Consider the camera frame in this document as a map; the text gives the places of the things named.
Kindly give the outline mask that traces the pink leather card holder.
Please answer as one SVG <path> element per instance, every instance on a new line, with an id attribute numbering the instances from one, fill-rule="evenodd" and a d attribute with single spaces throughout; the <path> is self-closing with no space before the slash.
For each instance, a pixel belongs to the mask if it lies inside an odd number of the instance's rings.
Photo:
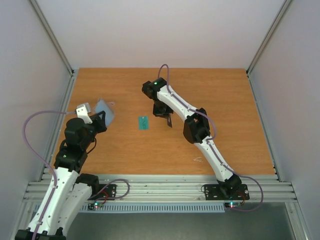
<path id="1" fill-rule="evenodd" d="M 94 107 L 94 111 L 96 113 L 105 113 L 104 121 L 106 127 L 109 127 L 115 117 L 115 112 L 113 110 L 114 106 L 115 103 L 113 101 L 105 102 L 102 98 L 99 98 L 97 104 Z"/>

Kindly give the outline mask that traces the teal VIP card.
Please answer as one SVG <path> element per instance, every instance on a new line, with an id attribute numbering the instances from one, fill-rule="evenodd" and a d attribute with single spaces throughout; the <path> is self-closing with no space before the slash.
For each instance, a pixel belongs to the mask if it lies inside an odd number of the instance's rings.
<path id="1" fill-rule="evenodd" d="M 139 130 L 148 130 L 149 129 L 148 116 L 139 116 L 138 117 L 138 128 L 139 128 Z"/>

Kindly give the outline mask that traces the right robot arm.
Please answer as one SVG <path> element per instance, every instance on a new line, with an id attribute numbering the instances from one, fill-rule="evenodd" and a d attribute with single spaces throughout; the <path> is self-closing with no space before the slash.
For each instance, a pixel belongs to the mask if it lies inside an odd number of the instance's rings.
<path id="1" fill-rule="evenodd" d="M 240 177 L 228 165 L 214 143 L 210 132 L 209 117 L 204 108 L 196 108 L 167 84 L 160 77 L 155 81 L 142 84 L 141 91 L 153 100 L 153 115 L 170 119 L 176 113 L 183 121 L 183 136 L 190 144 L 195 145 L 204 155 L 213 169 L 219 192 L 225 199 L 234 197 L 242 184 Z"/>

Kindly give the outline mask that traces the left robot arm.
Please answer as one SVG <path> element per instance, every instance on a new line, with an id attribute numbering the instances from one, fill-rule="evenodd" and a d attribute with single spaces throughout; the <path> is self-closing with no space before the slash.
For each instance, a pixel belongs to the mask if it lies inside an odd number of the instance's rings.
<path id="1" fill-rule="evenodd" d="M 65 139 L 59 147 L 52 178 L 39 209 L 26 229 L 19 229 L 16 240 L 64 240 L 81 206 L 101 193 L 96 175 L 81 173 L 88 147 L 97 134 L 107 130 L 106 111 L 97 111 L 88 119 L 78 114 L 67 121 Z"/>

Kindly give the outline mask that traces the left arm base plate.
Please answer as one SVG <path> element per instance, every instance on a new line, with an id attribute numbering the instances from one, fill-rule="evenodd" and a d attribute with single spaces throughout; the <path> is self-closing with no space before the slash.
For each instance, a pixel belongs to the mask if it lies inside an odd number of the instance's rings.
<path id="1" fill-rule="evenodd" d="M 102 200 L 114 200 L 117 193 L 117 185 L 116 184 L 110 184 L 106 188 L 102 190 L 98 195 L 91 196 L 89 200 L 91 201 L 102 201 Z"/>

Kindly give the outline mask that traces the black VIP card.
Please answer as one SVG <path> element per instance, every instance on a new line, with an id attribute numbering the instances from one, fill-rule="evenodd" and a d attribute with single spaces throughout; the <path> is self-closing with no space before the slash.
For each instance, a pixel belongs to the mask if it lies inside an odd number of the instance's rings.
<path id="1" fill-rule="evenodd" d="M 168 127 L 170 127 L 170 128 L 172 128 L 173 127 L 173 125 L 172 125 L 172 118 L 171 118 L 171 115 L 170 114 L 168 114 L 167 116 L 166 116 L 166 124 L 167 124 L 167 126 Z"/>

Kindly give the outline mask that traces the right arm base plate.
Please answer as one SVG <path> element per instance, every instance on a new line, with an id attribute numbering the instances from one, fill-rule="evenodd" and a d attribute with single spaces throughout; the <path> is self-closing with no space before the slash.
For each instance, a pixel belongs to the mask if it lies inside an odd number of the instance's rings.
<path id="1" fill-rule="evenodd" d="M 247 201 L 250 199 L 249 190 L 246 184 L 241 184 L 232 196 L 224 196 L 218 184 L 204 184 L 201 187 L 201 191 L 204 193 L 207 201 Z"/>

